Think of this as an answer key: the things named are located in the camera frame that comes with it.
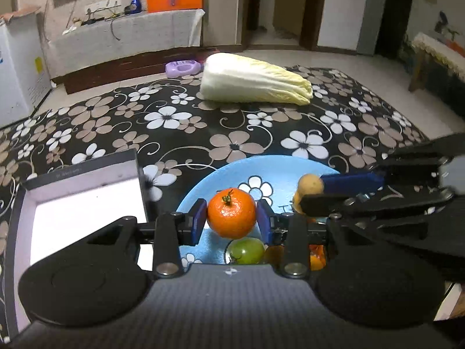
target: wooden cabinet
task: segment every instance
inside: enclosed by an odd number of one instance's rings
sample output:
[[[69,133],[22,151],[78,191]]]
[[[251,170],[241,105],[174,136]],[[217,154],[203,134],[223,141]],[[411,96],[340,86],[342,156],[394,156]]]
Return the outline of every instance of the wooden cabinet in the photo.
[[[306,0],[275,0],[273,26],[300,37]]]

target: open box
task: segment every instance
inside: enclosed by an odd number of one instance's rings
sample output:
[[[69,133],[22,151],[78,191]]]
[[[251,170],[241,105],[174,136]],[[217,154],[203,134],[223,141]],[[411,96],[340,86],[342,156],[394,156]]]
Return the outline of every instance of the open box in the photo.
[[[144,175],[135,150],[68,166],[20,184],[5,252],[6,323],[15,337],[30,323],[18,297],[18,282],[32,264],[122,216],[147,216]],[[138,265],[152,270],[152,245],[142,245]]]

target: white box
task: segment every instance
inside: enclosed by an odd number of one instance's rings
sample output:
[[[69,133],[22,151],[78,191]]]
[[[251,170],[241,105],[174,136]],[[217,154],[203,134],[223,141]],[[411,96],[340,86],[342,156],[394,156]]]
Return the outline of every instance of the white box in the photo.
[[[36,10],[0,16],[0,127],[30,116],[52,89]]]
[[[10,216],[3,263],[6,324],[10,338],[29,324],[18,283],[26,269],[123,216],[148,216],[145,178],[135,150],[115,152],[42,174],[19,185]],[[151,244],[137,264],[152,270]]]

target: door frame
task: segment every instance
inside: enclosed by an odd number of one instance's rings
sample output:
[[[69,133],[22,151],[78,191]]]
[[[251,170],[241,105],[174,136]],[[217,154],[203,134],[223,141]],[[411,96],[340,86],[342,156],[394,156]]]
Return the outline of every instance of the door frame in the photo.
[[[248,13],[249,0],[239,0],[238,4],[238,31],[237,41],[245,50],[248,44],[247,36],[247,13]],[[324,51],[325,49],[318,47],[318,36],[323,18],[323,8],[325,0],[306,0],[304,19],[302,23],[301,36],[299,38],[299,45],[310,51]],[[264,45],[267,49],[271,49],[273,45]],[[275,45],[275,49],[284,49],[283,45]]]
[[[318,50],[318,37],[323,19],[325,0],[306,0],[299,45],[310,50]]]

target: yellow potato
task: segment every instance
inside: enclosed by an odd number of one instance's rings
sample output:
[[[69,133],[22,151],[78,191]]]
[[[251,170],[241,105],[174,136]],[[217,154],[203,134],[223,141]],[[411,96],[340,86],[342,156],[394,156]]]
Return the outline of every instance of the yellow potato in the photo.
[[[292,198],[292,208],[299,214],[304,213],[301,209],[301,199],[301,195],[298,192],[295,192],[294,197]]]
[[[317,175],[308,173],[298,180],[297,192],[300,195],[322,194],[324,189],[323,181]]]

